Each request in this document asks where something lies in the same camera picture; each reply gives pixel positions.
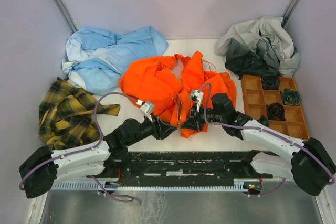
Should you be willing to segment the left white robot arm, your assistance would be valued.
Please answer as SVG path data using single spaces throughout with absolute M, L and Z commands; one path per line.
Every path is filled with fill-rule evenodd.
M 19 189 L 27 198 L 35 198 L 51 190 L 54 185 L 89 175 L 112 176 L 116 156 L 127 153 L 128 147 L 149 136 L 164 140 L 177 130 L 155 116 L 125 120 L 112 133 L 91 144 L 64 150 L 36 149 L 19 167 Z

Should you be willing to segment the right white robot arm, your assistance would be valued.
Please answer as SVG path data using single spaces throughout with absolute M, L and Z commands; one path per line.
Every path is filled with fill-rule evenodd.
M 194 103 L 181 126 L 183 129 L 200 132 L 206 125 L 219 125 L 228 135 L 261 145 L 272 152 L 268 155 L 252 151 L 247 161 L 241 164 L 241 172 L 246 177 L 259 173 L 289 179 L 311 196 L 318 196 L 326 185 L 335 183 L 335 163 L 319 140 L 310 138 L 305 141 L 264 126 L 236 111 L 224 93 L 210 98 L 211 108 L 202 105 L 201 91 L 193 90 L 190 99 Z

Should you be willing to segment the orange jacket pink lining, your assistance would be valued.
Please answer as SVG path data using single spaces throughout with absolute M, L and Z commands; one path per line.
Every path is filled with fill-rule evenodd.
M 178 128 L 190 114 L 192 90 L 204 84 L 204 95 L 225 93 L 236 102 L 237 90 L 229 73 L 205 70 L 203 54 L 195 52 L 191 57 L 180 54 L 157 56 L 137 60 L 130 64 L 119 81 L 121 91 L 155 105 L 153 114 Z

